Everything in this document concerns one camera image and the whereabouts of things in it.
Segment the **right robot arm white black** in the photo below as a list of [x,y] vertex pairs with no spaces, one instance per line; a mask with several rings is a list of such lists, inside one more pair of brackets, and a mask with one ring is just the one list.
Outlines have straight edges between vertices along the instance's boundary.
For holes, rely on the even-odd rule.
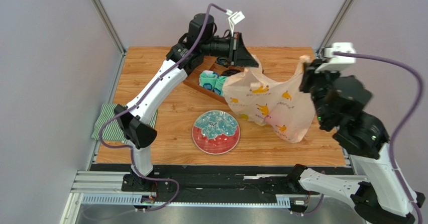
[[310,94],[320,129],[336,130],[333,139],[362,167],[367,179],[346,181],[297,164],[287,175],[289,184],[340,200],[368,223],[420,222],[413,212],[420,210],[424,194],[400,182],[385,126],[364,112],[372,93],[354,76],[318,71],[321,65],[319,59],[303,64],[299,90]]

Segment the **translucent beige plastic bag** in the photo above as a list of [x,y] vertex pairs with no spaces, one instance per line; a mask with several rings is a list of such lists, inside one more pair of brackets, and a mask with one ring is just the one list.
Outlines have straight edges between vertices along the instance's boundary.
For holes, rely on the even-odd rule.
[[300,56],[294,74],[284,82],[267,77],[261,65],[246,67],[225,80],[223,96],[236,115],[260,126],[270,125],[283,140],[298,143],[315,116],[310,94],[299,90],[304,64],[310,60],[308,55]]

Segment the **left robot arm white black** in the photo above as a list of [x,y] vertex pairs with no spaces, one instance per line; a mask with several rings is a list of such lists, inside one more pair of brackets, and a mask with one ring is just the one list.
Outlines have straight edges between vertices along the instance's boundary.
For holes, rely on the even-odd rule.
[[188,31],[171,47],[147,86],[125,106],[115,107],[114,114],[131,148],[131,169],[138,177],[148,179],[153,170],[150,147],[157,131],[149,126],[151,118],[172,90],[203,63],[205,56],[224,57],[233,66],[259,67],[246,49],[242,34],[234,31],[244,14],[227,11],[227,15],[230,32],[223,37],[215,35],[217,26],[213,16],[195,15]]

